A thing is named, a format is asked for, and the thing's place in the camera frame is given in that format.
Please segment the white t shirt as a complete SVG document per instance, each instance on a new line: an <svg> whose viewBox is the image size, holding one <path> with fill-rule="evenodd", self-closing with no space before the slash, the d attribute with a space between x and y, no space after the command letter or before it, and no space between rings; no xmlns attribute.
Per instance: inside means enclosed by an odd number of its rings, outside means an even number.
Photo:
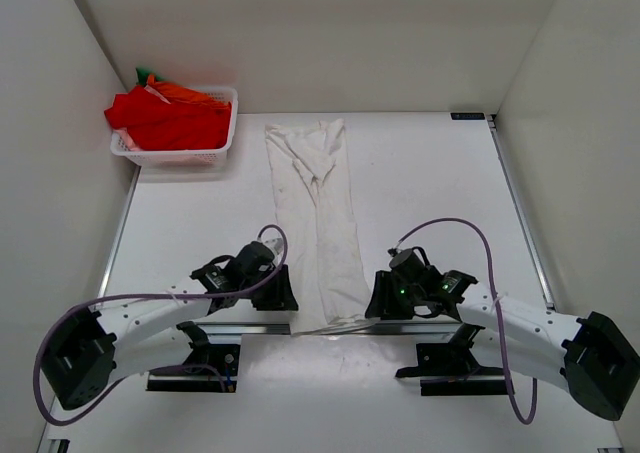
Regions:
<svg viewBox="0 0 640 453"><path fill-rule="evenodd" d="M343 120L268 125L265 144L276 220L288 239L289 278L299 309L294 335L370 325Z"/></svg>

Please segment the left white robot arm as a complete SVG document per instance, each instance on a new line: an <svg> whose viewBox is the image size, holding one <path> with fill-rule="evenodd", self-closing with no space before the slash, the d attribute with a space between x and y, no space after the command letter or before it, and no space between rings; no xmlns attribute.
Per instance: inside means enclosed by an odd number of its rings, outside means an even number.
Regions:
<svg viewBox="0 0 640 453"><path fill-rule="evenodd" d="M120 294L72 307L45 335L33 388L47 380L60 406L86 415L125 378L171 370L227 385L198 322L247 299L258 311L298 308L288 266L222 255L155 294Z"/></svg>

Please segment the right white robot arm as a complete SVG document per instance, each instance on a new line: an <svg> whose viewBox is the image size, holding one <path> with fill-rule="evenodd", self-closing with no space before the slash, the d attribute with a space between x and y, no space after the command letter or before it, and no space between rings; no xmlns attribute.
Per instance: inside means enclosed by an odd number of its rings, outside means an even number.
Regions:
<svg viewBox="0 0 640 453"><path fill-rule="evenodd" d="M399 369L399 378L459 381L510 370L556 386L608 421L621 419L639 384L638 353L603 314L580 318L494 299L487 286L456 270L376 273L366 318L410 320L419 307L460 325L444 343L418 344L417 365Z"/></svg>

